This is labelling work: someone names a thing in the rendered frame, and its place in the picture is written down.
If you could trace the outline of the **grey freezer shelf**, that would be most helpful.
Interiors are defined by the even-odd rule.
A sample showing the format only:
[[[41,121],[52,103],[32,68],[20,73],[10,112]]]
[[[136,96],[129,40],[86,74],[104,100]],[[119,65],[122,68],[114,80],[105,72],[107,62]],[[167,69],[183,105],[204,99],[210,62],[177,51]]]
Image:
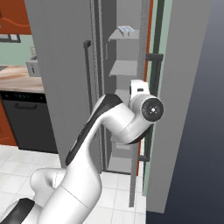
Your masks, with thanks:
[[[110,75],[137,75],[137,62],[134,60],[117,60],[112,66]]]
[[[131,159],[123,157],[112,157],[108,163],[108,170],[112,172],[131,173]]]
[[[134,30],[130,34],[122,35],[118,30],[115,30],[108,38],[108,40],[138,40],[139,30]]]

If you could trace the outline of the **grey fridge door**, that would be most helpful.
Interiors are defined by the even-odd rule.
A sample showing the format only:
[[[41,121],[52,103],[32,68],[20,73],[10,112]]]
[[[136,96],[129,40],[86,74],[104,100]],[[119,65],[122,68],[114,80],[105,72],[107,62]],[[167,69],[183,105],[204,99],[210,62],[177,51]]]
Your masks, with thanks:
[[[87,122],[88,82],[83,42],[93,39],[93,0],[24,0],[59,153],[67,153]],[[88,48],[92,103],[95,55]]]

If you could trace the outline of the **ice cube tray with water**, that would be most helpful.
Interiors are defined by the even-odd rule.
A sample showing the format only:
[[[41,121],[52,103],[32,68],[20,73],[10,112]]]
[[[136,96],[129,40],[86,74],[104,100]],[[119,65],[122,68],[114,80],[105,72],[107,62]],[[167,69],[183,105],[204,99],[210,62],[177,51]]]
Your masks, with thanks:
[[[129,25],[121,25],[118,27],[118,30],[124,37],[128,37],[134,31]]]

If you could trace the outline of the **grey freezer door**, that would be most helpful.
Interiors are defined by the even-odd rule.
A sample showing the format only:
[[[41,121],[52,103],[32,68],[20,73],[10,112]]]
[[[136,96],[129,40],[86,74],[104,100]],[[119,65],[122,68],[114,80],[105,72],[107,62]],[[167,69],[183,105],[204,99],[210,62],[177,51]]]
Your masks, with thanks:
[[[151,0],[143,0],[141,9],[141,26],[139,31],[138,61],[136,70],[136,76],[139,80],[142,80],[144,78],[150,9],[151,9]],[[132,149],[133,153],[131,161],[131,175],[129,186],[129,207],[133,207],[135,202],[139,143],[134,143]]]

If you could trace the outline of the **grey tall cabinet panel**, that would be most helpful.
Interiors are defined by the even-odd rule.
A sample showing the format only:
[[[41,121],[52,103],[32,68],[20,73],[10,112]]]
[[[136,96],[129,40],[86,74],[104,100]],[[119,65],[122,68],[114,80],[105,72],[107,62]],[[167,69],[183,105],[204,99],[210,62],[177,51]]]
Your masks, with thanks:
[[[155,126],[146,209],[163,213],[213,0],[173,0],[159,97],[164,115]]]

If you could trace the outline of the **black dishwasher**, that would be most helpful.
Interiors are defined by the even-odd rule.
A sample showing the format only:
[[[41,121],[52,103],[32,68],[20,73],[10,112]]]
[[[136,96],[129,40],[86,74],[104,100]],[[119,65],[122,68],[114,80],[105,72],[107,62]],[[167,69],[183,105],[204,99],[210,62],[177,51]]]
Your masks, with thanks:
[[[0,97],[20,150],[58,153],[43,93],[0,90]]]

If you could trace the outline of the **grey toaster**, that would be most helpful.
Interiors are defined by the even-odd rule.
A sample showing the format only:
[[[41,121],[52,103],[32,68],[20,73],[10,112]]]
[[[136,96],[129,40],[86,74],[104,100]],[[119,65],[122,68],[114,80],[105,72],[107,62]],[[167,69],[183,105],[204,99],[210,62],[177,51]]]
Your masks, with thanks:
[[[31,57],[26,61],[28,73],[31,77],[40,77],[39,63],[36,56]]]

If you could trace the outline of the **grey fridge body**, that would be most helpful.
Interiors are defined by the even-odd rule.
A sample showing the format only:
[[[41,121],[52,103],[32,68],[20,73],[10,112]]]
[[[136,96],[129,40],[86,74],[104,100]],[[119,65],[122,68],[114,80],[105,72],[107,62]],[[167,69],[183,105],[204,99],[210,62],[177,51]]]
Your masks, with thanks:
[[[128,104],[130,80],[137,76],[110,75],[110,71],[117,60],[137,62],[138,40],[109,40],[109,36],[121,25],[140,30],[142,0],[100,0],[99,6],[103,92],[117,94]]]

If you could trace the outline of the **orange base cupboard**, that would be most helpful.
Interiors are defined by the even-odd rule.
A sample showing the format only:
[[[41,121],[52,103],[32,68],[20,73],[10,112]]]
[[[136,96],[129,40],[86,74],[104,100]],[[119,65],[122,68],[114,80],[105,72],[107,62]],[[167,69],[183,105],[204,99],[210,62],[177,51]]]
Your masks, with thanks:
[[[0,100],[0,144],[17,146],[17,142],[12,133],[10,123],[4,111],[4,106]]]

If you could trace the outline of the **black framed window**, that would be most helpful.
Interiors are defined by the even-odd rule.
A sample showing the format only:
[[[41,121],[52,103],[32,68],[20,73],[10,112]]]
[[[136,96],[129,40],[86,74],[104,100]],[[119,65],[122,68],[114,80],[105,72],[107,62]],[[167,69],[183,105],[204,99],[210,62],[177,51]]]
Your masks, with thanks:
[[[17,34],[0,34],[0,43],[20,43],[21,39]]]

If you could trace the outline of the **orange wall cupboards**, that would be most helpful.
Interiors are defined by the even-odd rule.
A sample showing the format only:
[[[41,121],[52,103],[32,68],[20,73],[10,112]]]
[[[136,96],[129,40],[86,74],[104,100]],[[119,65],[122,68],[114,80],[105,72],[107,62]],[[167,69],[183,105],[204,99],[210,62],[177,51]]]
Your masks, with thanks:
[[[25,0],[0,0],[0,34],[32,34]]]

